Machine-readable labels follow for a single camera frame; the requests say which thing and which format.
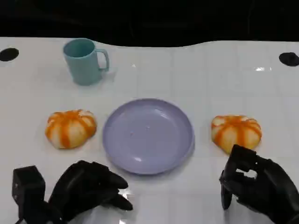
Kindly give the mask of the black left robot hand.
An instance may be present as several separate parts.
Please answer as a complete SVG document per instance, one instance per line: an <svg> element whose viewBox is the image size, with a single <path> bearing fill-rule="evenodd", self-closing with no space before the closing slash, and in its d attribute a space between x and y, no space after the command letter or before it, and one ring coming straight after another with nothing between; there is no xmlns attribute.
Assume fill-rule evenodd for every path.
<svg viewBox="0 0 299 224"><path fill-rule="evenodd" d="M99 205L131 211L132 203L119 194L120 189L127 188L127 181L107 166L80 160L61 175L48 203L65 222Z"/></svg>

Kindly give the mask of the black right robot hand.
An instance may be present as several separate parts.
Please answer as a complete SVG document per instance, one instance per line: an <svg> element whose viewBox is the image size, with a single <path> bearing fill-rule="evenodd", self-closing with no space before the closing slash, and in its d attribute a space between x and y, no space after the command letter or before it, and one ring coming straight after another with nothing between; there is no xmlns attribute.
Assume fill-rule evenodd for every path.
<svg viewBox="0 0 299 224"><path fill-rule="evenodd" d="M299 192L283 168L255 151L233 145L220 175L221 204L230 207L232 196L275 224L299 222Z"/></svg>

